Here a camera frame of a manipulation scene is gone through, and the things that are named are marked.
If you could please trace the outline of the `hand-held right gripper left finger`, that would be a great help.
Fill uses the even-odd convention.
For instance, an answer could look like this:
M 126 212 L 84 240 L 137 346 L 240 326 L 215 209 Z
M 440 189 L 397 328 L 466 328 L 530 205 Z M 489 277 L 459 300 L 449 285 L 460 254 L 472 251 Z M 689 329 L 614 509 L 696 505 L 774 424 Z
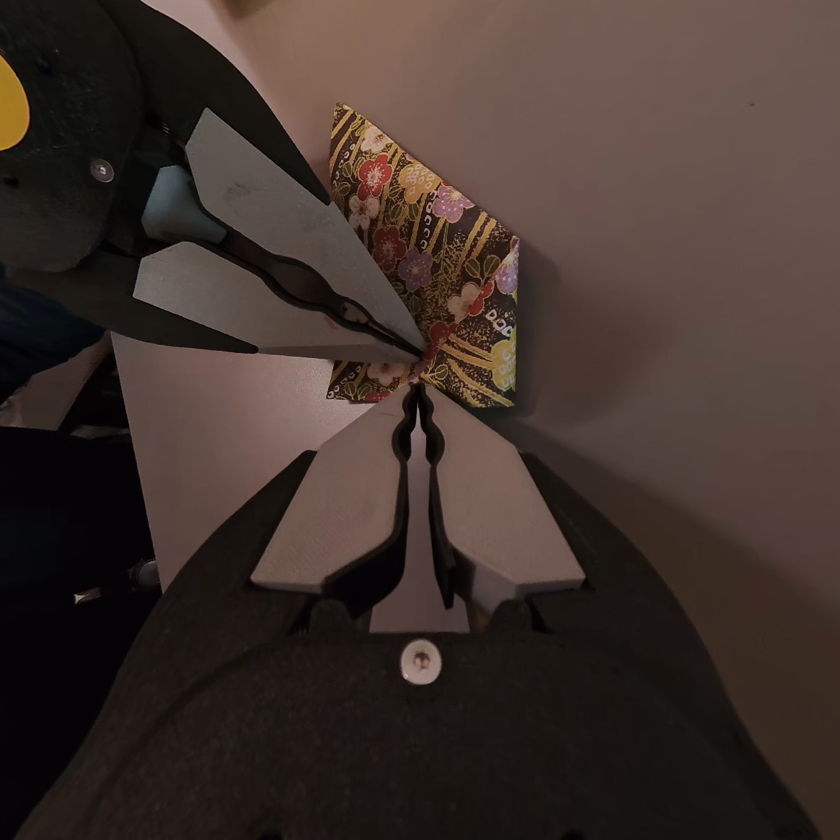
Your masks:
M 403 577 L 417 389 L 401 387 L 315 454 L 257 566 L 263 589 L 369 612 Z

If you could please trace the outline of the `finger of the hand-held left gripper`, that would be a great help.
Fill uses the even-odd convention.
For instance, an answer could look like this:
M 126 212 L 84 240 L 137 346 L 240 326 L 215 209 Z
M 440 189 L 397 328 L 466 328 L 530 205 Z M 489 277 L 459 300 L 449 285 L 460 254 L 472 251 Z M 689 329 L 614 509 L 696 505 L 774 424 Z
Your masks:
M 273 276 L 197 243 L 143 257 L 133 298 L 262 354 L 376 364 L 422 358 L 418 346 L 295 298 Z
M 226 236 L 219 245 L 199 238 L 175 244 L 216 249 L 271 275 L 293 297 L 414 344 L 424 355 L 412 315 L 335 203 L 320 201 L 208 108 L 185 157 L 198 209 Z

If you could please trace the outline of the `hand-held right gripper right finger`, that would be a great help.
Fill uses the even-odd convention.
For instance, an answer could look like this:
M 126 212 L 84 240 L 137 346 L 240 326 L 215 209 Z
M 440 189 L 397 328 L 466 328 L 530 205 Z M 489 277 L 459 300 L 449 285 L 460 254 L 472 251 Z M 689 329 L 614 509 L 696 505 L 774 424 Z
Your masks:
M 585 573 L 518 449 L 438 390 L 420 388 L 428 519 L 444 606 L 492 613 L 578 589 Z

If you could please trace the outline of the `floral patterned origami paper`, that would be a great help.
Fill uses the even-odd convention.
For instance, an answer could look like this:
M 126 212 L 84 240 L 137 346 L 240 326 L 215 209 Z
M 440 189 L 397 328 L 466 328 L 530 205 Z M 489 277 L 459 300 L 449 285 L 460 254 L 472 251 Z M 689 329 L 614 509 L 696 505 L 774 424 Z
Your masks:
M 377 403 L 423 382 L 465 407 L 513 407 L 520 238 L 344 103 L 329 167 L 332 198 L 427 351 L 412 364 L 337 362 L 327 398 Z

